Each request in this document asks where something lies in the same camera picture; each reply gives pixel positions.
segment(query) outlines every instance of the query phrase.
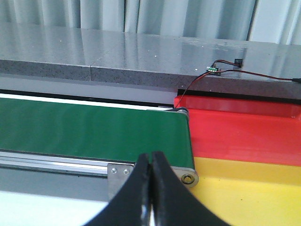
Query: green conveyor belt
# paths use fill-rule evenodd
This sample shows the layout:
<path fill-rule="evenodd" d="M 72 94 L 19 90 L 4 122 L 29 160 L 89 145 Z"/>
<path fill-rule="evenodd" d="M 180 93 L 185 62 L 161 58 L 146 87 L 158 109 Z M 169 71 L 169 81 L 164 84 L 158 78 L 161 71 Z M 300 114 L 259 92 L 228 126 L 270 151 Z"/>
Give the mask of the green conveyor belt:
<path fill-rule="evenodd" d="M 163 151 L 194 169 L 188 118 L 177 112 L 0 98 L 0 149 L 132 162 Z"/>

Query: bolt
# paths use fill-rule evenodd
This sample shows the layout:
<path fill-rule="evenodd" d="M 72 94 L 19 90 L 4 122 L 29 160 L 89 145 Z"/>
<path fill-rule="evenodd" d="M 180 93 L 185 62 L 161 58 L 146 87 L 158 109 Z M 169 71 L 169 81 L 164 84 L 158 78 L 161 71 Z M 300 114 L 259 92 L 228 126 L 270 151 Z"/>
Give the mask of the bolt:
<path fill-rule="evenodd" d="M 182 182 L 186 185 L 190 185 L 194 181 L 194 177 L 190 174 L 184 174 L 181 178 Z"/>
<path fill-rule="evenodd" d="M 117 173 L 117 169 L 116 168 L 112 168 L 111 172 L 112 173 Z"/>
<path fill-rule="evenodd" d="M 130 171 L 129 171 L 128 169 L 125 169 L 125 170 L 123 171 L 124 174 L 129 174 L 129 172 L 130 172 Z"/>

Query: red panel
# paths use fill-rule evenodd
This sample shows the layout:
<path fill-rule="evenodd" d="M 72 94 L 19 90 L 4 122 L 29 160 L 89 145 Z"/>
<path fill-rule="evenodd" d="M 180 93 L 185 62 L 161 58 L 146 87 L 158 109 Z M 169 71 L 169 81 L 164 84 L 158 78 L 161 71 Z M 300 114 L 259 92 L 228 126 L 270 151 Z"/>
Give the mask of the red panel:
<path fill-rule="evenodd" d="M 185 96 L 179 106 L 196 157 L 301 166 L 300 105 Z"/>

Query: yellow panel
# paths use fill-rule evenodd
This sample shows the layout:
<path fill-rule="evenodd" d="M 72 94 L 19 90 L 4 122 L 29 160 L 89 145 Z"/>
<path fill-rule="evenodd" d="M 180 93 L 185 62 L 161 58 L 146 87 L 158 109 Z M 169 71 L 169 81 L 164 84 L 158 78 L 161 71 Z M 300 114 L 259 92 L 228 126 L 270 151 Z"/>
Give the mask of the yellow panel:
<path fill-rule="evenodd" d="M 195 157 L 193 194 L 235 226 L 300 226 L 301 167 Z"/>

